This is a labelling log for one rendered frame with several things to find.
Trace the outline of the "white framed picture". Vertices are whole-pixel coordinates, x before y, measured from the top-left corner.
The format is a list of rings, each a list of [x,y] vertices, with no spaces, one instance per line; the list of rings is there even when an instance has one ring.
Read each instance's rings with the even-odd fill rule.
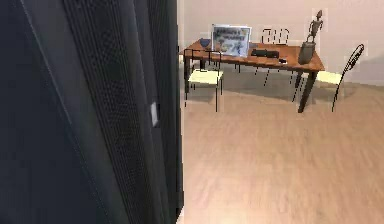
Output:
[[[247,57],[252,28],[229,24],[213,24],[211,50],[222,55]]]

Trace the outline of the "brown wooden table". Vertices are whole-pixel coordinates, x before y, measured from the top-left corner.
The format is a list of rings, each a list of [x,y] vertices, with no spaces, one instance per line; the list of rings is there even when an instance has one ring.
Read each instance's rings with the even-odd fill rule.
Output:
[[[313,53],[311,60],[306,64],[300,64],[299,53],[300,46],[288,46],[288,45],[277,45],[277,44],[263,44],[256,43],[255,49],[257,50],[268,50],[278,51],[279,57],[286,59],[287,63],[280,63],[277,58],[257,57],[252,56],[252,48],[248,50],[246,57],[235,57],[235,56],[224,56],[221,54],[214,54],[207,52],[199,43],[194,42],[188,46],[185,50],[181,51],[180,54],[183,56],[184,61],[184,79],[187,80],[190,76],[189,67],[191,60],[199,60],[202,62],[212,61],[227,64],[236,64],[242,66],[252,66],[259,68],[295,71],[298,73],[295,86],[299,86],[300,78],[303,73],[308,73],[308,80],[305,84],[305,88],[302,92],[298,112],[302,113],[307,104],[309,95],[311,94],[317,75],[320,71],[324,71],[324,65],[316,52]]]

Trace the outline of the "black flat box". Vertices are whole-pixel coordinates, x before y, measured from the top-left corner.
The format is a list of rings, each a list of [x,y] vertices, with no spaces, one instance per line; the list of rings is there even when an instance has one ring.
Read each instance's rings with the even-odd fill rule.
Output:
[[[267,58],[279,58],[278,51],[269,51],[266,49],[253,49],[251,52],[251,56],[255,57],[267,57]]]

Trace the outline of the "large black speaker cabinet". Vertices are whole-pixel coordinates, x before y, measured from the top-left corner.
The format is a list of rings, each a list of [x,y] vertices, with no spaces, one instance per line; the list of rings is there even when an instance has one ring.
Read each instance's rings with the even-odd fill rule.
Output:
[[[0,0],[0,224],[176,224],[177,0]]]

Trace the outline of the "grey figure statue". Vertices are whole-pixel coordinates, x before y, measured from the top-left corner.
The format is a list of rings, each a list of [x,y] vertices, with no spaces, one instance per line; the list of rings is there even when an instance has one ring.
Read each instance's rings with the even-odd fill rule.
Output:
[[[310,23],[309,34],[307,39],[302,43],[298,56],[298,63],[300,65],[308,64],[313,57],[316,46],[315,38],[317,32],[321,30],[323,26],[323,20],[321,19],[322,15],[323,11],[319,10],[316,15],[316,19],[312,20]]]

